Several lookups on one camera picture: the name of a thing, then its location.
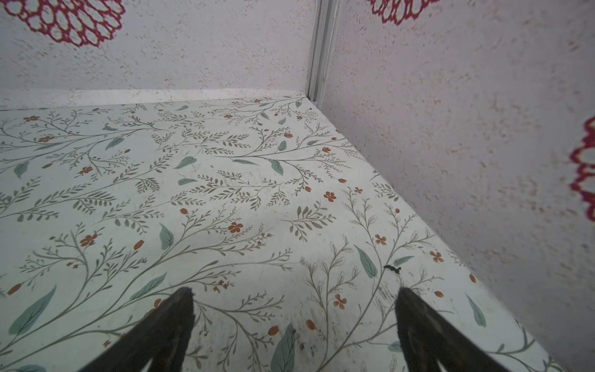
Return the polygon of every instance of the green leaf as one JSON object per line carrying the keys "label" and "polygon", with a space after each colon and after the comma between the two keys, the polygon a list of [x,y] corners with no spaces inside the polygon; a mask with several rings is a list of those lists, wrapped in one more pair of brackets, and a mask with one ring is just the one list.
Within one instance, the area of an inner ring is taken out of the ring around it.
{"label": "green leaf", "polygon": [[59,143],[59,142],[58,143],[50,143],[49,145],[40,146],[40,147],[36,148],[33,151],[45,150],[45,149],[49,149],[50,147],[54,147],[54,146],[57,146],[57,145],[61,145],[61,143]]}
{"label": "green leaf", "polygon": [[281,163],[273,159],[269,159],[269,161],[271,162],[271,168],[278,174],[283,175],[283,167],[281,166]]}
{"label": "green leaf", "polygon": [[403,352],[401,349],[401,343],[399,341],[395,341],[389,345],[389,350],[392,352]]}
{"label": "green leaf", "polygon": [[376,269],[376,266],[374,265],[370,257],[368,257],[366,252],[359,249],[358,246],[355,246],[355,248],[358,249],[359,260],[362,261],[362,266],[364,267],[364,270],[366,271],[368,277],[375,277],[378,274],[378,270]]}
{"label": "green leaf", "polygon": [[293,363],[295,361],[295,338],[293,333],[293,325],[289,323],[285,329],[285,335],[277,344],[271,359],[271,372],[293,372]]}
{"label": "green leaf", "polygon": [[174,235],[162,223],[160,225],[161,232],[159,233],[159,239],[161,240],[161,249],[164,251],[174,243]]}
{"label": "green leaf", "polygon": [[232,162],[238,162],[238,163],[240,163],[240,164],[253,164],[253,165],[258,165],[258,164],[257,164],[257,163],[255,163],[255,162],[251,162],[251,161],[248,161],[248,160],[243,160],[243,159],[235,159],[235,160],[232,160]]}
{"label": "green leaf", "polygon": [[482,327],[487,327],[486,317],[484,316],[484,314],[481,311],[481,309],[479,308],[479,306],[477,306],[475,304],[475,302],[473,302],[471,297],[469,297],[467,294],[465,294],[465,296],[467,296],[467,298],[469,299],[469,304],[471,305],[471,308],[473,309],[473,317],[475,318],[475,322],[477,323],[477,325],[482,326]]}
{"label": "green leaf", "polygon": [[110,143],[108,143],[108,145],[107,145],[107,147],[105,149],[107,150],[109,148],[112,148],[115,145],[118,145],[119,143],[122,143],[123,140],[124,140],[124,138],[122,138],[122,137],[114,138],[113,140],[110,141]]}
{"label": "green leaf", "polygon": [[399,266],[401,266],[402,264],[404,264],[405,262],[407,262],[407,261],[411,260],[412,258],[413,258],[413,256],[405,256],[405,257],[397,258],[397,259],[394,261],[394,264],[393,264],[393,265],[394,265],[395,267],[399,267]]}
{"label": "green leaf", "polygon": [[22,162],[21,164],[17,165],[16,167],[14,167],[14,174],[17,175],[18,178],[21,178],[21,176],[23,175],[23,173],[25,173],[27,171],[27,167],[29,166],[29,162]]}
{"label": "green leaf", "polygon": [[176,168],[174,168],[174,169],[180,169],[180,168],[183,168],[183,167],[185,167],[185,166],[187,166],[187,165],[190,165],[190,164],[192,164],[193,162],[196,162],[196,158],[193,158],[193,157],[185,157],[185,158],[183,158],[183,159],[182,159],[182,161],[180,161],[180,163],[178,164],[178,166],[177,166]]}
{"label": "green leaf", "polygon": [[181,180],[178,181],[178,185],[185,185],[186,183],[190,183],[190,182],[196,182],[196,180],[193,180],[191,178],[182,178]]}
{"label": "green leaf", "polygon": [[33,326],[33,323],[39,318],[43,310],[48,306],[49,300],[56,292],[56,286],[47,295],[41,297],[31,306],[29,306],[21,316],[19,316],[10,326],[8,330],[9,335],[22,335]]}
{"label": "green leaf", "polygon": [[27,364],[19,367],[15,370],[16,372],[45,372],[45,368],[37,364]]}
{"label": "green leaf", "polygon": [[142,297],[145,294],[147,294],[150,291],[152,291],[155,287],[157,287],[158,285],[160,285],[161,282],[163,282],[163,280],[165,279],[165,276],[166,275],[167,275],[167,273],[165,273],[162,276],[160,276],[158,278],[155,278],[155,279],[151,280],[149,283],[145,284],[145,286],[142,287],[140,291],[138,291],[134,295],[130,296],[130,300],[132,301],[134,299],[137,299],[139,297]]}

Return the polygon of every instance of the red circular pattern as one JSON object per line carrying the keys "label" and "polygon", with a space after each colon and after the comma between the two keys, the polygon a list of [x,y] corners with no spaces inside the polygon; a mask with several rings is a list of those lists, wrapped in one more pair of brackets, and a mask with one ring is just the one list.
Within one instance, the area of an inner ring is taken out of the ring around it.
{"label": "red circular pattern", "polygon": [[10,15],[20,18],[31,31],[49,35],[56,42],[77,46],[99,45],[122,28],[125,10],[121,0],[0,0]]}
{"label": "red circular pattern", "polygon": [[382,18],[382,23],[393,22],[400,25],[403,20],[417,19],[421,11],[432,2],[439,0],[368,0],[372,13]]}
{"label": "red circular pattern", "polygon": [[570,154],[570,160],[578,164],[577,178],[570,184],[570,188],[578,191],[584,202],[587,202],[587,218],[595,222],[595,191],[584,188],[587,182],[595,182],[595,159],[589,158],[595,155],[595,116],[585,122],[587,135],[583,138],[583,145]]}

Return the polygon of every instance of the floral tabletop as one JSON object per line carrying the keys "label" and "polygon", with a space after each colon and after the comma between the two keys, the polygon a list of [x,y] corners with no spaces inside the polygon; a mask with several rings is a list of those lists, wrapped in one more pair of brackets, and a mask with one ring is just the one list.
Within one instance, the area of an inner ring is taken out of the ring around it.
{"label": "floral tabletop", "polygon": [[76,371],[182,286],[188,371],[404,371],[402,286],[510,370],[562,371],[304,97],[0,124],[0,372]]}

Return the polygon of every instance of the orange flower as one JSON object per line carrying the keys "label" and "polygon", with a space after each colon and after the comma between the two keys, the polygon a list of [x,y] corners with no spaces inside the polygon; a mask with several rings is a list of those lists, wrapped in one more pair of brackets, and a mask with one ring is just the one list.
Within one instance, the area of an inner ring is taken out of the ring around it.
{"label": "orange flower", "polygon": [[386,237],[380,237],[380,235],[376,234],[376,244],[386,245]]}
{"label": "orange flower", "polygon": [[83,167],[83,170],[79,172],[79,174],[86,174],[93,170],[93,167]]}
{"label": "orange flower", "polygon": [[45,137],[42,137],[42,138],[38,139],[37,141],[38,142],[44,142],[45,143],[45,142],[49,142],[49,140],[51,140],[51,139],[54,139],[54,137],[52,137],[52,136],[45,136]]}
{"label": "orange flower", "polygon": [[440,257],[442,257],[442,255],[440,254],[440,252],[434,253],[433,251],[431,251],[430,254],[432,256],[434,256],[434,262],[438,262],[438,261],[444,262],[444,260],[440,258]]}
{"label": "orange flower", "polygon": [[279,332],[279,326],[274,326],[271,327],[271,329],[268,330],[268,335],[269,336],[274,336]]}
{"label": "orange flower", "polygon": [[12,287],[11,289],[8,290],[8,295],[12,295],[14,292],[18,291],[19,288],[21,288],[21,283],[15,285],[14,287]]}
{"label": "orange flower", "polygon": [[95,239],[97,238],[97,234],[93,234],[93,236],[91,235],[87,235],[84,237],[83,240],[80,241],[80,246],[92,246],[93,244],[95,244]]}
{"label": "orange flower", "polygon": [[331,203],[334,202],[335,199],[337,199],[336,196],[334,196],[334,192],[328,192],[326,194],[324,194],[324,197],[328,199],[328,201],[330,201]]}
{"label": "orange flower", "polygon": [[339,295],[338,293],[335,295],[335,298],[337,299],[337,301],[333,302],[333,305],[338,306],[341,310],[345,309],[345,304],[347,303],[347,299],[341,299],[341,295]]}
{"label": "orange flower", "polygon": [[232,234],[240,232],[240,229],[244,227],[241,223],[232,222],[231,226],[227,228]]}

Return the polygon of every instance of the speckled wall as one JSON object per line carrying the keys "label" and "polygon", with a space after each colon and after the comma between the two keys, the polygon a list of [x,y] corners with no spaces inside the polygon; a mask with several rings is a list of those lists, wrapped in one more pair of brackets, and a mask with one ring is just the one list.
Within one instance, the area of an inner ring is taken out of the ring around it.
{"label": "speckled wall", "polygon": [[315,0],[0,2],[2,88],[305,88]]}
{"label": "speckled wall", "polygon": [[403,3],[344,2],[323,113],[554,357],[591,371],[595,221],[570,156],[595,115],[595,2]]}

